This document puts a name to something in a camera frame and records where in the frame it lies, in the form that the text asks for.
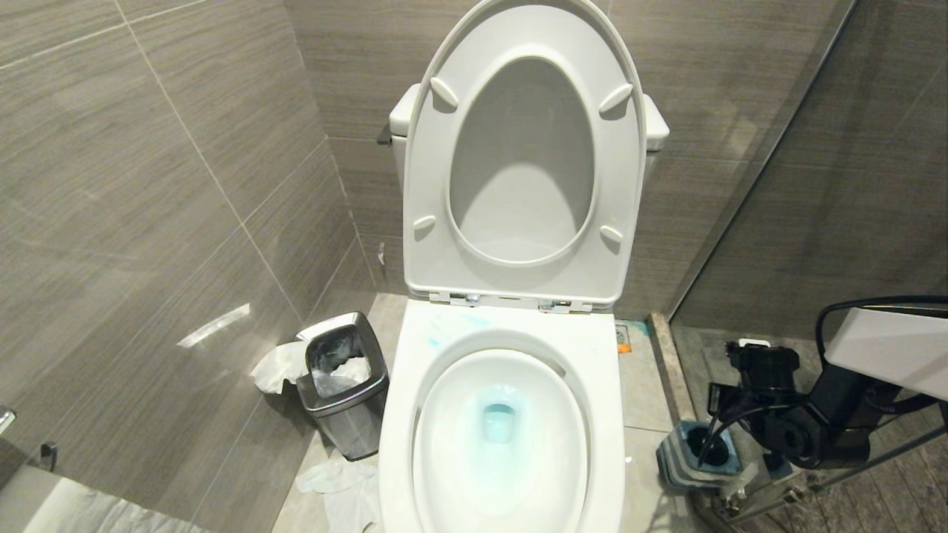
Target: trash can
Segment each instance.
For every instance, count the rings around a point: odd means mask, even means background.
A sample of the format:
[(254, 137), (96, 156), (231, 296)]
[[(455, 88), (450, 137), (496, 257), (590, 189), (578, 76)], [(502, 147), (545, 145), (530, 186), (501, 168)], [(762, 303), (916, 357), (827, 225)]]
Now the trash can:
[[(309, 327), (301, 335), (311, 339), (306, 347), (309, 372), (297, 380), (303, 407), (347, 460), (375, 455), (389, 372), (368, 319), (359, 312), (349, 313)], [(337, 370), (352, 358), (366, 359), (368, 377), (356, 382), (351, 376), (334, 376), (344, 374)]]

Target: toilet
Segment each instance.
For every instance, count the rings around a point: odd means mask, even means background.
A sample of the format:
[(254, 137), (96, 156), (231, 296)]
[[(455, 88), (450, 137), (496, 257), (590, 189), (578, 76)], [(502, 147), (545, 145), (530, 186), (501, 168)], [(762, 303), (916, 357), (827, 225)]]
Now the toilet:
[(392, 112), (408, 302), (379, 445), (387, 533), (614, 533), (611, 305), (668, 129), (588, 0), (484, 0)]

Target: wall tile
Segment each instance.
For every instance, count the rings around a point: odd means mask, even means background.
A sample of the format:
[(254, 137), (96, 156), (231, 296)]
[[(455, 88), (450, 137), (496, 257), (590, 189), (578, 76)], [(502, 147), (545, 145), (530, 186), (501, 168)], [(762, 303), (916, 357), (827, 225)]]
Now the wall tile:
[(313, 308), (307, 324), (341, 315), (353, 311), (361, 311), (368, 316), (375, 301), (375, 285), (372, 273), (366, 263), (365, 255), (358, 238), (353, 239), (349, 251), (339, 264), (333, 280), (319, 297), (319, 302)]
[(610, 18), (671, 128), (665, 152), (752, 160), (802, 98), (839, 4), (615, 0)]
[[(185, 343), (239, 309), (234, 322)], [(246, 233), (234, 232), (114, 364), (83, 384), (90, 394), (52, 435), (61, 473), (190, 520), (260, 399), (250, 370), (300, 327)], [(287, 481), (279, 471), (252, 475)]]
[(668, 307), (669, 302), (674, 302), (679, 283), (690, 265), (682, 261), (633, 258), (622, 297), (612, 313), (620, 319), (642, 321), (651, 311)]
[(948, 180), (771, 165), (678, 318), (808, 337), (834, 302), (924, 294), (948, 265)]
[(315, 424), (295, 392), (262, 398), (194, 523), (227, 533), (269, 531), (314, 431)]
[(402, 236), (402, 192), (391, 146), (331, 139), (333, 156), (359, 233)]
[(0, 65), (121, 22), (112, 0), (5, 0), (0, 5)]
[(237, 220), (127, 29), (0, 86), (0, 394), (33, 451)]
[(669, 313), (699, 252), (717, 239), (747, 163), (659, 156), (642, 192), (629, 274), (615, 312), (644, 320)]
[(945, 61), (946, 27), (944, 6), (860, 3), (781, 144), (780, 160), (872, 168), (893, 128)]
[(642, 191), (633, 261), (694, 260), (747, 167), (735, 161), (660, 156)]
[(279, 0), (209, 0), (133, 28), (241, 217), (323, 140)]
[(474, 0), (284, 0), (331, 137), (374, 139)]
[[(405, 258), (402, 255), (402, 240), (397, 237), (380, 237), (377, 235), (359, 235), (365, 256), (369, 260), (375, 287), (378, 292), (391, 294), (408, 294), (405, 285)], [(378, 245), (385, 245), (385, 265), (378, 262)]]
[(308, 317), (356, 236), (329, 142), (266, 199), (246, 228), (298, 316)]
[(187, 6), (198, 0), (116, 0), (125, 13), (125, 18), (135, 21), (138, 18), (154, 15), (168, 9)]

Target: tissue paper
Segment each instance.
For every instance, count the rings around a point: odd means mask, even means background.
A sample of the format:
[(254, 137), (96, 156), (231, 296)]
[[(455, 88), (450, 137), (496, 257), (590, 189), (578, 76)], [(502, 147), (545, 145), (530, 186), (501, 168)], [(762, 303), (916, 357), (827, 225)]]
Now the tissue paper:
[(378, 503), (378, 469), (366, 463), (350, 463), (334, 451), (328, 461), (300, 474), (300, 492), (323, 494), (326, 518), (332, 533), (380, 531), (369, 528), (381, 524)]
[(313, 369), (313, 382), (316, 392), (324, 398), (344, 393), (369, 378), (372, 370), (366, 358), (351, 358), (340, 364), (332, 374), (324, 374)]
[(378, 469), (372, 465), (350, 463), (337, 451), (328, 461), (297, 476), (296, 486), (300, 492), (332, 494), (352, 488), (375, 477)]
[(263, 393), (280, 394), (283, 380), (296, 383), (298, 377), (306, 375), (306, 341), (281, 344), (270, 350), (250, 373), (253, 382)]

